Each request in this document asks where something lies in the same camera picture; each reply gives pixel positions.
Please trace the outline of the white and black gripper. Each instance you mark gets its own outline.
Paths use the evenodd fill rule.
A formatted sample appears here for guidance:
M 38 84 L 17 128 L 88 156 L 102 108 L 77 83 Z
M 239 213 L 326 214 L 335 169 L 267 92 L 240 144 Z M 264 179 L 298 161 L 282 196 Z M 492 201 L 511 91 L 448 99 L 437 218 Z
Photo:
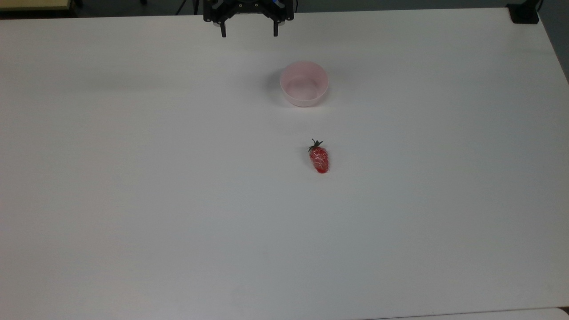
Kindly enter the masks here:
M 203 20 L 220 23 L 221 35 L 226 38 L 225 21 L 236 14 L 262 14 L 273 20 L 273 37 L 278 36 L 279 24 L 294 19 L 293 0 L 205 0 Z

